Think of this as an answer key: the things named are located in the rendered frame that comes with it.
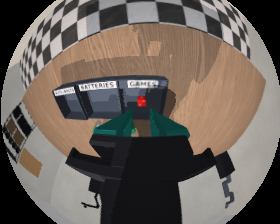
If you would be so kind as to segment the red die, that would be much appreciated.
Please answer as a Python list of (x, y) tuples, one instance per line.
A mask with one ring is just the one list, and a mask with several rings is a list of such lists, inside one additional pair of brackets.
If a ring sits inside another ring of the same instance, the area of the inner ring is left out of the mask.
[(146, 106), (146, 96), (138, 96), (138, 106)]

